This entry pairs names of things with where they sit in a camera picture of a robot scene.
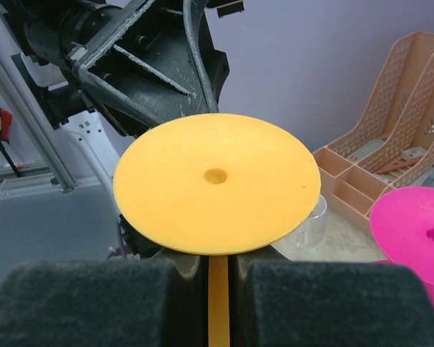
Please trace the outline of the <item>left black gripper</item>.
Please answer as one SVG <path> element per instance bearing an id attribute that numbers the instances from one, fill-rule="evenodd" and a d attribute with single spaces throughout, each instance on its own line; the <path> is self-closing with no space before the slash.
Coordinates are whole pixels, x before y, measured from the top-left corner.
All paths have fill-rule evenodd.
<path id="1" fill-rule="evenodd" d="M 8 1 L 7 28 L 39 66 L 68 85 L 55 91 L 15 65 L 51 123 L 98 111 L 110 123 L 147 127 L 219 112 L 229 61 L 215 48 L 207 1 Z"/>

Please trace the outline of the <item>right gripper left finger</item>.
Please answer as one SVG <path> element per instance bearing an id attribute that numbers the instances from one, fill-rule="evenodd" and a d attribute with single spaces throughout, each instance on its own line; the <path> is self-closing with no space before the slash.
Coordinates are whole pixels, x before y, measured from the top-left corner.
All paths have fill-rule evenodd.
<path id="1" fill-rule="evenodd" d="M 206 346 L 190 257 L 31 262 L 0 285 L 0 346 Z"/>

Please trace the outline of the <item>clear wine glass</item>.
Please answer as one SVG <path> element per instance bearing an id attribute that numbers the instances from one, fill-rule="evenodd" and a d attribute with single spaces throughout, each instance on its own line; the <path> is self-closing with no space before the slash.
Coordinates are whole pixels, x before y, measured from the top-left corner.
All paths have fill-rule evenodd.
<path id="1" fill-rule="evenodd" d="M 303 223 L 272 246 L 288 260 L 312 260 L 315 257 L 315 247 L 326 233 L 327 214 L 326 199 L 320 195 L 314 210 Z"/>

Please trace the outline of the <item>peach plastic desk organizer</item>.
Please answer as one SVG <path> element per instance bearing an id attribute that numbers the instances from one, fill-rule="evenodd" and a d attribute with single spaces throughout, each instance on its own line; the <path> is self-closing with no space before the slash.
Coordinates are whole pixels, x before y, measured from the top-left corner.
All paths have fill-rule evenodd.
<path id="1" fill-rule="evenodd" d="M 369 236 L 375 201 L 434 164 L 433 33 L 393 44 L 358 123 L 314 157 L 329 208 Z"/>

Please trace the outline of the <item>pink plastic wine glass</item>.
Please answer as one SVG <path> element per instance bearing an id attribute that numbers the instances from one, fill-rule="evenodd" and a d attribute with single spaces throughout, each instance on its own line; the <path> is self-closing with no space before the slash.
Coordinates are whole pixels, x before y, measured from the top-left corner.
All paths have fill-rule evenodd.
<path id="1" fill-rule="evenodd" d="M 376 200 L 370 230 L 382 253 L 434 288 L 434 188 L 403 187 Z"/>

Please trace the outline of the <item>yellow plastic wine glass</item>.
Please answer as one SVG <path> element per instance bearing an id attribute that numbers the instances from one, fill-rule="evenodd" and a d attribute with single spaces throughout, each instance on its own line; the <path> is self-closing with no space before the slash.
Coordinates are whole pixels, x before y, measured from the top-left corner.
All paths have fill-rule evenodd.
<path id="1" fill-rule="evenodd" d="M 296 137 L 230 113 L 147 131 L 121 156 L 113 180 L 119 211 L 136 231 L 208 257 L 210 346 L 231 342 L 229 256 L 290 234 L 314 210 L 320 188 L 315 158 Z"/>

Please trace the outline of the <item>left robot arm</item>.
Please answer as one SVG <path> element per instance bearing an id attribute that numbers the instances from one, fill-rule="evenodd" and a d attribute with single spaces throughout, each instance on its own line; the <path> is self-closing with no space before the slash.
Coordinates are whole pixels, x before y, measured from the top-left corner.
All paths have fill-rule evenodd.
<path id="1" fill-rule="evenodd" d="M 229 74 L 205 16 L 222 1 L 0 1 L 0 18 L 22 54 L 53 65 L 66 80 L 54 90 L 33 81 L 17 56 L 38 105 L 54 129 L 77 144 L 100 127 L 99 113 L 123 137 L 168 121 L 218 111 Z"/>

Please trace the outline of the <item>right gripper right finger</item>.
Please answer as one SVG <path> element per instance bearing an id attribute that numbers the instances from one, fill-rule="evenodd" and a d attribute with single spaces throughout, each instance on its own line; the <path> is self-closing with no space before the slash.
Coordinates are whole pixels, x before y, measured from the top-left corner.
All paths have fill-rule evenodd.
<path id="1" fill-rule="evenodd" d="M 233 346 L 434 346 L 434 308 L 407 267 L 229 258 Z"/>

